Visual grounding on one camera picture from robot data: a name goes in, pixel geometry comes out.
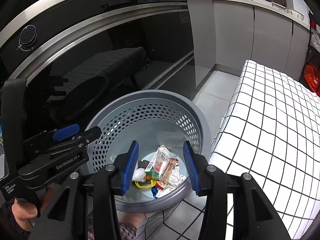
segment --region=gray cabinet door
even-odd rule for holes
[[[212,0],[188,0],[192,27],[196,86],[216,63],[216,33]]]
[[[269,10],[255,7],[251,59],[284,72],[289,56],[292,21]]]
[[[299,81],[300,73],[305,62],[308,41],[309,30],[297,23],[293,23],[293,35],[291,39],[290,52],[284,72],[289,77],[292,77],[297,81]]]
[[[251,59],[253,42],[253,6],[214,1],[217,64],[242,70]]]

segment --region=blue plastic piece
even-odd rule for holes
[[[188,175],[190,178],[192,189],[196,192],[197,195],[200,193],[200,180],[199,180],[199,172],[193,161],[192,154],[189,150],[187,142],[183,144],[183,158],[186,164]]]
[[[157,185],[155,185],[155,186],[153,186],[153,187],[151,188],[151,192],[152,192],[154,198],[157,198],[156,195],[157,195],[157,193],[158,193],[158,190],[159,190],[159,189],[158,189]]]
[[[128,152],[130,154],[130,157],[124,169],[124,172],[122,174],[121,193],[123,195],[127,192],[127,190],[130,187],[134,169],[136,167],[138,156],[139,156],[139,144],[137,141],[133,141],[133,143],[134,143],[134,146],[132,148],[132,151]]]
[[[3,147],[3,141],[2,141],[2,126],[0,125],[0,146]]]
[[[65,128],[55,131],[55,133],[52,135],[52,140],[60,142],[72,135],[77,134],[79,130],[80,127],[77,124],[67,126]]]

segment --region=barcode label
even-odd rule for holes
[[[146,170],[149,170],[153,166],[153,163],[149,163],[149,165],[146,167]]]
[[[145,172],[151,171],[153,165],[155,164],[157,155],[158,155],[158,151],[155,153],[155,155],[153,155],[151,161],[149,162],[148,166],[147,166],[146,169],[144,170]]]

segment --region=yellow plastic lid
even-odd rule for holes
[[[145,182],[135,181],[135,184],[137,188],[146,189],[154,187],[156,185],[156,181],[154,179],[146,180]]]

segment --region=red bag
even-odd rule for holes
[[[320,84],[320,74],[317,71],[317,68],[314,66],[306,65],[304,78],[308,83],[312,92],[316,92]],[[320,89],[317,91],[317,95],[320,97]]]

